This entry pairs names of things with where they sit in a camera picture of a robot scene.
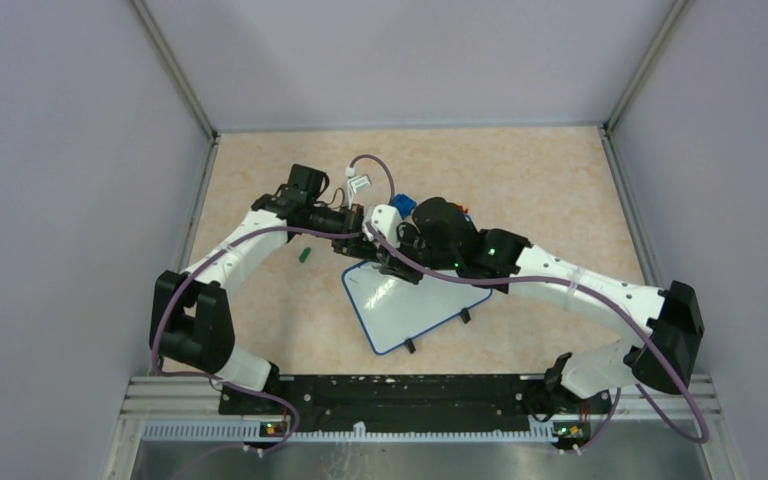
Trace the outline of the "green marker cap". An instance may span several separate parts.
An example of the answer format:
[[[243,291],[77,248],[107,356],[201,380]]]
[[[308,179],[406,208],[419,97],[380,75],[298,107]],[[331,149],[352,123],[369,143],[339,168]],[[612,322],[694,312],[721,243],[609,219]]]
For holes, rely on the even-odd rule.
[[[300,253],[300,255],[298,257],[298,261],[300,263],[305,263],[307,261],[307,259],[309,258],[310,254],[311,254],[311,251],[312,251],[312,249],[310,247],[305,247],[302,250],[302,252]]]

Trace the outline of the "blue-framed whiteboard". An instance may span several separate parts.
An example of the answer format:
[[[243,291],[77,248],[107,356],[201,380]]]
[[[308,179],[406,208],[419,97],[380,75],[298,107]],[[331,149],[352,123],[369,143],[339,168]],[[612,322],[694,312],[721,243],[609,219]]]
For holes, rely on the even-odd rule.
[[[414,285],[381,274],[370,262],[346,269],[341,282],[369,346],[379,356],[402,347],[413,353],[417,338],[452,319],[470,322],[472,310],[493,295],[429,276]]]

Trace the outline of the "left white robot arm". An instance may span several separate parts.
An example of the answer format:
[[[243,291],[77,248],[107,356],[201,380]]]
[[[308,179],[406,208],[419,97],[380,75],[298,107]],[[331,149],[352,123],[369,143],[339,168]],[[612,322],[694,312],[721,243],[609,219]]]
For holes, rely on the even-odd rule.
[[[277,369],[236,342],[230,301],[273,252],[298,235],[332,242],[335,253],[373,260],[377,247],[362,232],[360,206],[331,209],[319,198],[329,185],[320,170],[295,164],[274,193],[259,197],[238,227],[203,259],[156,280],[148,344],[152,366],[171,359],[243,387],[243,401],[257,413],[279,404]]]

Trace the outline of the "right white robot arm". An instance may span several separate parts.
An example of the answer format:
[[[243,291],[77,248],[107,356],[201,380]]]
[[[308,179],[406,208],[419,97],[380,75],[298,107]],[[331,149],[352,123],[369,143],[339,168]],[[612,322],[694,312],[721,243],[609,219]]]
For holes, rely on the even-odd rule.
[[[705,326],[695,289],[637,285],[565,261],[528,238],[479,229],[453,202],[434,197],[409,220],[379,205],[365,236],[378,244],[384,272],[412,283],[430,276],[552,303],[618,335],[583,353],[565,353],[545,374],[546,397],[572,412],[604,390],[642,385],[687,396]]]

